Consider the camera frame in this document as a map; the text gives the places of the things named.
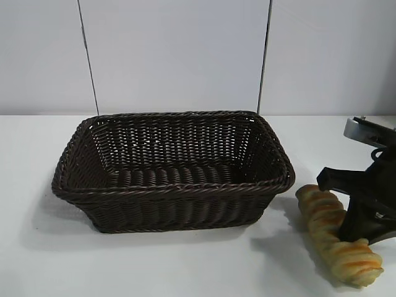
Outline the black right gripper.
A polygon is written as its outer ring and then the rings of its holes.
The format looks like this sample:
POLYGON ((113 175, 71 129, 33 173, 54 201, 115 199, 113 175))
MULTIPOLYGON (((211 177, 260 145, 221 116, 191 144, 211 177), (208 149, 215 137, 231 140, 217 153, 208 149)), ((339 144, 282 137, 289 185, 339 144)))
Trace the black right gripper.
POLYGON ((373 163, 364 171, 325 167, 317 176, 320 190, 350 198, 339 229, 341 241, 365 238, 371 246, 395 238, 395 147, 377 148, 371 158, 373 163))

